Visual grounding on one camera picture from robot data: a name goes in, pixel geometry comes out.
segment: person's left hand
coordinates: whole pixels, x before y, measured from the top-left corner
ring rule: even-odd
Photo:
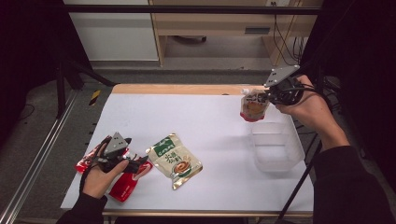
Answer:
[[[124,160],[117,164],[110,172],[103,172],[99,166],[94,165],[85,179],[83,193],[92,196],[93,198],[101,199],[105,195],[106,190],[113,182],[117,175],[122,173],[128,166],[129,161]]]

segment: white panel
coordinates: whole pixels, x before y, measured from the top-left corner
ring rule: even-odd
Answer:
[[[65,4],[147,5],[147,1],[64,0]],[[151,17],[127,13],[70,13],[90,61],[158,61]]]
[[[172,181],[153,168],[139,179],[125,203],[110,196],[106,209],[127,211],[280,211],[302,176],[305,164],[287,172],[265,173],[254,163],[251,124],[239,115],[241,96],[111,94],[87,152],[104,137],[120,132],[131,137],[131,150],[145,150],[169,133],[176,133],[204,169],[177,190]],[[263,122],[285,115],[271,105]],[[62,208],[70,209],[78,197],[81,175],[67,192]],[[312,211],[313,187],[308,177],[289,211]]]

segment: tape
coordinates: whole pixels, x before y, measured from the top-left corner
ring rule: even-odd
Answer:
[[[91,98],[91,100],[90,100],[90,105],[95,105],[96,100],[97,100],[98,97],[99,97],[99,94],[100,94],[100,91],[95,91],[95,92],[93,93],[92,98]]]

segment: green label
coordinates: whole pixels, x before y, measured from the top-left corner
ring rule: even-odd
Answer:
[[[165,137],[159,143],[154,146],[155,153],[157,153],[158,157],[163,156],[167,151],[175,147],[175,144],[169,137]]]

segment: gray floor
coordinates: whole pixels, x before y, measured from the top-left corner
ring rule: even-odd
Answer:
[[[155,63],[100,64],[96,71],[109,79],[122,83],[224,83],[262,84],[273,67],[259,37],[209,36],[205,43],[197,40],[170,38],[163,67]],[[77,95],[76,102],[51,147],[46,162],[35,179],[29,194],[23,198],[15,223],[53,223],[63,211],[59,208],[65,191],[74,177],[74,165],[86,150],[101,108],[111,88],[84,77],[86,84]],[[101,90],[95,105],[89,105],[92,94]],[[18,186],[29,172],[35,155],[42,148],[55,122],[57,113],[56,83],[51,81],[29,92],[27,106],[21,120],[0,150],[0,211],[7,208]],[[350,132],[342,114],[334,113],[346,130],[354,146],[359,142]],[[310,130],[299,129],[304,148],[313,138]],[[384,187],[389,203],[396,215],[396,196],[374,161],[362,160]],[[311,223],[310,219],[297,223]],[[274,223],[265,219],[263,223]]]

